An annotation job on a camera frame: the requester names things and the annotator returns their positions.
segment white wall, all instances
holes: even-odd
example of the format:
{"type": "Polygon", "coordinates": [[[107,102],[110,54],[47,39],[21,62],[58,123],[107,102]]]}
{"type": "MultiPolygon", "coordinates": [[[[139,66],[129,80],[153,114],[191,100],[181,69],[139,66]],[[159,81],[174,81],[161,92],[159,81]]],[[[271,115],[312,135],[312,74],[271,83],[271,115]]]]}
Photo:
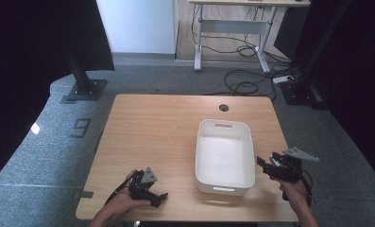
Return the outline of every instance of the white wall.
{"type": "Polygon", "coordinates": [[[97,0],[112,53],[175,54],[177,0],[97,0]]]}

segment white desk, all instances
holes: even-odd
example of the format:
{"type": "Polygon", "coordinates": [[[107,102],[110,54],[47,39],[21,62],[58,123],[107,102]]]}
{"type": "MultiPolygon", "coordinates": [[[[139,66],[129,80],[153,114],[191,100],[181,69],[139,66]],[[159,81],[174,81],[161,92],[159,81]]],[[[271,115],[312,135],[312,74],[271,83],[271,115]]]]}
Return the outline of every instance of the white desk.
{"type": "Polygon", "coordinates": [[[196,71],[201,70],[201,33],[211,32],[262,35],[263,37],[259,46],[256,48],[256,51],[265,73],[270,73],[270,70],[264,57],[264,46],[266,45],[277,7],[309,7],[311,4],[309,0],[189,0],[189,2],[199,5],[198,41],[196,44],[196,57],[194,64],[196,71]],[[262,6],[272,7],[272,10],[266,21],[204,20],[202,17],[204,5],[262,6]]]}

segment human arm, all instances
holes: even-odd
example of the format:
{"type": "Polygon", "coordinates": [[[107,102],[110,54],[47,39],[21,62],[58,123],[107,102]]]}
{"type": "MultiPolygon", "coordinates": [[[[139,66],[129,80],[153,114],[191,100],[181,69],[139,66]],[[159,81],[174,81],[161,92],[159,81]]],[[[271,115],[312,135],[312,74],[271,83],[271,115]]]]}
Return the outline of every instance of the human arm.
{"type": "Polygon", "coordinates": [[[302,181],[288,183],[275,179],[281,184],[281,191],[285,192],[291,208],[296,213],[301,227],[317,227],[316,219],[307,203],[307,191],[302,181]]]}
{"type": "MultiPolygon", "coordinates": [[[[133,170],[127,175],[127,179],[134,173],[133,170]]],[[[101,210],[99,210],[89,227],[105,227],[115,216],[123,215],[130,209],[138,206],[149,206],[150,201],[135,201],[128,192],[128,184],[112,200],[110,200],[101,210]]]]}

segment wooden table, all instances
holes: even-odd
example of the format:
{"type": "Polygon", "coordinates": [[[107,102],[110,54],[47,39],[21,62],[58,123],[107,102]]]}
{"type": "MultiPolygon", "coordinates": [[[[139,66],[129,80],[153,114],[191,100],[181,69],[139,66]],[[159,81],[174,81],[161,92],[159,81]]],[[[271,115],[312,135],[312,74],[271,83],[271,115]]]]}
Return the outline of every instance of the wooden table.
{"type": "Polygon", "coordinates": [[[140,207],[124,220],[297,221],[279,184],[256,165],[256,182],[243,197],[203,193],[196,187],[196,139],[204,119],[244,122],[255,157],[281,153],[286,142],[267,97],[119,95],[94,158],[77,217],[92,219],[114,188],[134,169],[152,168],[158,181],[150,191],[169,196],[159,208],[140,207]],[[219,106],[229,106],[227,112],[219,106]]]}
{"type": "Polygon", "coordinates": [[[262,35],[259,46],[255,48],[261,66],[265,73],[270,73],[264,56],[264,47],[270,33],[270,28],[275,18],[277,7],[309,7],[309,0],[189,0],[190,3],[199,5],[198,33],[196,42],[196,55],[194,68],[201,70],[201,33],[234,33],[234,34],[258,34],[262,35]],[[204,5],[229,5],[250,7],[272,7],[266,21],[229,21],[229,20],[206,20],[203,18],[204,5]]]}

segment white plastic basket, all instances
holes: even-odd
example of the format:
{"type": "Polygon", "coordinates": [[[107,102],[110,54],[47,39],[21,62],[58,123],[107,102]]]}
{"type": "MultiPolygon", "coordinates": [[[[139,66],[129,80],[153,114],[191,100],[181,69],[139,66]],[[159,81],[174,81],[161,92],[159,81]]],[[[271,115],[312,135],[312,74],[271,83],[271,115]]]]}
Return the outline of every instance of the white plastic basket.
{"type": "Polygon", "coordinates": [[[196,140],[198,189],[243,196],[254,183],[254,149],[249,127],[235,121],[202,121],[196,140]]]}

